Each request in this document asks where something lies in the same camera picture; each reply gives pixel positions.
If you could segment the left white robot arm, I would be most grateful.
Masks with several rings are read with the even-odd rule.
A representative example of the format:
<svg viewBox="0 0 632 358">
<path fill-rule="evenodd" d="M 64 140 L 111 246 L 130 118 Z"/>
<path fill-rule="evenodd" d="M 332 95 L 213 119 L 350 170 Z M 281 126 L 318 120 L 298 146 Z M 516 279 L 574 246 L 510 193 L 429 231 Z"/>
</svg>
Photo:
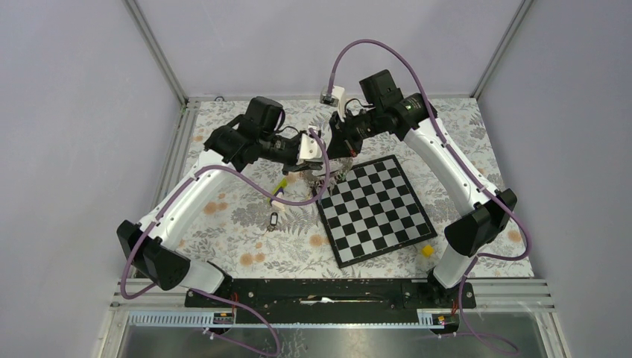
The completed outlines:
<svg viewBox="0 0 632 358">
<path fill-rule="evenodd" d="M 126 257 L 119 284 L 123 298 L 144 294 L 143 290 L 135 294 L 126 290 L 129 271 L 135 268 L 163 291 L 178 286 L 202 291 L 215 307 L 229 301 L 227 274 L 212 263 L 179 254 L 177 246 L 211 197 L 230 181 L 241 180 L 277 203 L 298 205 L 243 175 L 259 159 L 281 164 L 285 174 L 319 169 L 330 173 L 321 132 L 309 127 L 284 137 L 280 127 L 284 121 L 285 109 L 280 103 L 261 96 L 252 98 L 243 114 L 212 131 L 189 172 L 152 211 L 137 222 L 124 220 L 118 226 L 116 234 Z"/>
</svg>

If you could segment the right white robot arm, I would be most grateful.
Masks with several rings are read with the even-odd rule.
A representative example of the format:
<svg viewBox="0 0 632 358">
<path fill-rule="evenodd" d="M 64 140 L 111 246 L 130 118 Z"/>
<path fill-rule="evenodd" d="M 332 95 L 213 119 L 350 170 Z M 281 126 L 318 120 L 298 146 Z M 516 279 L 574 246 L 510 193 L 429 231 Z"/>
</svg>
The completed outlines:
<svg viewBox="0 0 632 358">
<path fill-rule="evenodd" d="M 356 157 L 363 141 L 378 134 L 393 134 L 418 154 L 452 199 L 460 217 L 449 224 L 448 242 L 432 269 L 427 295 L 432 304 L 446 307 L 457 297 L 456 286 L 475 255 L 506 227 L 517 197 L 512 190 L 498 190 L 485 179 L 450 139 L 429 101 L 419 92 L 404 96 L 391 73 L 382 70 L 363 79 L 361 88 L 368 107 L 357 114 L 346 109 L 342 87 L 324 88 L 320 102 L 336 111 L 329 120 L 331 159 Z"/>
</svg>

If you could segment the metal keyring disc with rings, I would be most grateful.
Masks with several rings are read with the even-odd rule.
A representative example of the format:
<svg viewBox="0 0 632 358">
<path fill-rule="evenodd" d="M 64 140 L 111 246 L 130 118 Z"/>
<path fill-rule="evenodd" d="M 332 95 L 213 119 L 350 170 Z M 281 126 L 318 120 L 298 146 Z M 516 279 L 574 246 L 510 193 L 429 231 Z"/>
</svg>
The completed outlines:
<svg viewBox="0 0 632 358">
<path fill-rule="evenodd" d="M 325 166 L 321 169 L 309 169 L 300 173 L 301 178 L 310 189 L 316 191 L 325 187 L 333 189 L 338 183 L 346 179 L 353 167 L 353 158 L 341 157 L 329 161 L 329 171 Z"/>
</svg>

